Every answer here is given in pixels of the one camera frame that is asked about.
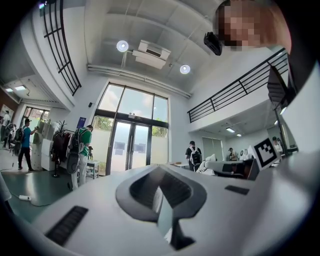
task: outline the small table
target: small table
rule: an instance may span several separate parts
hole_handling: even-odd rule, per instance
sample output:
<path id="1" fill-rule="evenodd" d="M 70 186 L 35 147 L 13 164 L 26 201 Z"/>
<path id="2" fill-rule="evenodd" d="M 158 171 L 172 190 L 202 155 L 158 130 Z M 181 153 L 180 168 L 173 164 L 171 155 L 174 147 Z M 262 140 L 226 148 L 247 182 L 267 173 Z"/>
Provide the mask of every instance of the small table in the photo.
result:
<path id="1" fill-rule="evenodd" d="M 99 161 L 88 160 L 86 164 L 87 167 L 93 168 L 93 179 L 96 178 L 96 167 L 97 167 L 97 178 L 99 178 L 99 163 L 100 163 Z"/>
<path id="2" fill-rule="evenodd" d="M 174 166 L 186 169 L 186 167 L 189 167 L 189 164 L 188 163 L 180 163 L 180 164 L 175 164 Z"/>

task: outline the metal railing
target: metal railing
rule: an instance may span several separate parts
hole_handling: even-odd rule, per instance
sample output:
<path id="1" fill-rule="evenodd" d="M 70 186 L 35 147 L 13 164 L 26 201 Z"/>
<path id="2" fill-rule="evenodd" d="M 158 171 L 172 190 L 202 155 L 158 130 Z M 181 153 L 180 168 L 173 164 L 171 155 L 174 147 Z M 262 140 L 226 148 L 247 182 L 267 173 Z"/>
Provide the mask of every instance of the metal railing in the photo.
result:
<path id="1" fill-rule="evenodd" d="M 287 52 L 284 48 L 189 110 L 187 113 L 189 114 L 190 123 L 222 109 L 265 86 L 268 83 L 270 65 L 276 67 L 280 74 L 288 70 Z"/>
<path id="2" fill-rule="evenodd" d="M 41 9 L 45 28 L 44 38 L 48 39 L 58 73 L 63 77 L 72 96 L 74 96 L 81 84 L 68 51 L 64 28 L 64 1 L 59 0 L 59 15 L 57 14 L 57 1 Z"/>

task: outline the green shirt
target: green shirt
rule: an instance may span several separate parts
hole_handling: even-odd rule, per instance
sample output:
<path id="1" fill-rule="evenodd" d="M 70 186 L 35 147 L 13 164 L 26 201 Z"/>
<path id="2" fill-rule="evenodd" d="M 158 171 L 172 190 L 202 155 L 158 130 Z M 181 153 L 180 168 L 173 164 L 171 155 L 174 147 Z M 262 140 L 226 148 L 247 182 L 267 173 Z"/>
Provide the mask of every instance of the green shirt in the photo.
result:
<path id="1" fill-rule="evenodd" d="M 83 150 L 80 152 L 80 154 L 83 154 L 84 156 L 89 155 L 89 148 L 86 146 L 87 143 L 91 143 L 91 131 L 89 131 L 86 128 L 80 128 L 79 133 L 82 134 L 82 142 L 83 142 Z"/>

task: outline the fluorescent light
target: fluorescent light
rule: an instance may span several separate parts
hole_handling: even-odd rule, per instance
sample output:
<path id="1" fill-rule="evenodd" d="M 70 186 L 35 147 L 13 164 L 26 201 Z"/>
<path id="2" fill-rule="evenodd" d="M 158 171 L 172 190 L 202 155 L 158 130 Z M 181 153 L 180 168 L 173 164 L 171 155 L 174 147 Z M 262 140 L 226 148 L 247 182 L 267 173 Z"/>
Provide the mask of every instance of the fluorescent light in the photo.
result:
<path id="1" fill-rule="evenodd" d="M 283 108 L 280 112 L 280 115 L 282 115 L 286 111 L 287 107 Z"/>
<path id="2" fill-rule="evenodd" d="M 182 65 L 181 67 L 180 67 L 180 72 L 182 73 L 182 74 L 188 74 L 189 72 L 190 72 L 190 66 L 189 65 Z"/>
<path id="3" fill-rule="evenodd" d="M 124 53 L 129 49 L 129 44 L 126 41 L 121 40 L 116 44 L 116 48 L 119 52 Z"/>
<path id="4" fill-rule="evenodd" d="M 23 85 L 17 86 L 14 89 L 16 89 L 17 91 L 23 91 L 26 89 L 26 87 L 24 87 Z"/>
<path id="5" fill-rule="evenodd" d="M 235 131 L 234 130 L 232 130 L 231 128 L 227 128 L 226 129 L 228 132 L 230 132 L 230 133 L 234 133 Z"/>

